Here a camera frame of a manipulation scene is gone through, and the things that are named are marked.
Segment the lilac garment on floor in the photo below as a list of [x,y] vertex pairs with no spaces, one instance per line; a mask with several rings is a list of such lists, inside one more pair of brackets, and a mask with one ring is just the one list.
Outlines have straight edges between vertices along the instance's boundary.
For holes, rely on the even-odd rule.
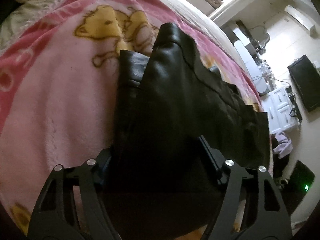
[[292,140],[285,132],[273,134],[271,138],[273,155],[276,155],[279,159],[283,159],[292,152]]

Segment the black leather jacket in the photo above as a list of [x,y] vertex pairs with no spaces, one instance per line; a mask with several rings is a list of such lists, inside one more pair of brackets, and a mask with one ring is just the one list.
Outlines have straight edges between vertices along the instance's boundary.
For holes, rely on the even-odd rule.
[[208,224],[222,186],[199,138],[247,168],[268,166],[265,113],[204,67],[195,41],[163,24],[142,78],[120,58],[107,213],[122,239],[173,239]]

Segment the white air conditioner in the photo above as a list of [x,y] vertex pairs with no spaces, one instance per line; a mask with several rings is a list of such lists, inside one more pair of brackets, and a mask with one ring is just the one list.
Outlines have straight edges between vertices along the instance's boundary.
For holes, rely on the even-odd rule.
[[306,17],[300,11],[298,11],[291,5],[287,5],[284,10],[287,14],[293,17],[301,26],[303,26],[303,28],[311,37],[317,34],[316,26],[313,24],[311,20],[309,20],[308,17]]

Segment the black wall television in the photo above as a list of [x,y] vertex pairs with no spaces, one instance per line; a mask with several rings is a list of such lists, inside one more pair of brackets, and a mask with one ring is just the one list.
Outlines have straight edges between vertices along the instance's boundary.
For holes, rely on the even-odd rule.
[[319,107],[319,73],[306,55],[288,66],[289,74],[303,102],[311,112]]

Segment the white drawer cabinet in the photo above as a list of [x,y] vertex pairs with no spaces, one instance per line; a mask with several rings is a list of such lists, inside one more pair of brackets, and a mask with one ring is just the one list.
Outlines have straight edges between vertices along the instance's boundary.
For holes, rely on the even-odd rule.
[[271,134],[289,132],[299,126],[294,106],[284,87],[277,88],[262,96],[261,103],[268,116]]

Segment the pink cartoon bear blanket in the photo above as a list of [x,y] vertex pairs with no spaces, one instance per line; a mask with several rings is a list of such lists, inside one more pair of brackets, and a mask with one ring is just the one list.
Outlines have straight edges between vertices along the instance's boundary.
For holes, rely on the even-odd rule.
[[112,141],[118,60],[116,37],[80,36],[103,12],[122,12],[130,48],[149,53],[159,27],[176,23],[215,63],[244,102],[259,112],[257,90],[213,40],[160,0],[65,0],[32,24],[1,54],[1,229],[27,235],[36,199],[56,164],[80,165]]

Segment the white dressing table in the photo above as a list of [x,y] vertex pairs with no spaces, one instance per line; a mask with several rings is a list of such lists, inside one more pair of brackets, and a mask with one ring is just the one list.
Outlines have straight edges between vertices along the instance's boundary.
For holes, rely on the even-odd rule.
[[239,53],[245,64],[246,70],[258,91],[258,94],[260,96],[267,94],[269,92],[269,88],[261,70],[258,67],[258,52],[252,43],[254,40],[251,33],[248,32],[246,27],[238,25],[233,21],[223,25],[222,30],[228,36],[236,51]]

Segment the black device with green light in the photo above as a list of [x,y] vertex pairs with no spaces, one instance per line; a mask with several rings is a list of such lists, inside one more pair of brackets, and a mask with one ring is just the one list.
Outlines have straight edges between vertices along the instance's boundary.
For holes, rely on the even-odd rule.
[[296,162],[295,168],[289,181],[282,189],[281,195],[289,215],[292,215],[313,184],[314,173],[300,160]]

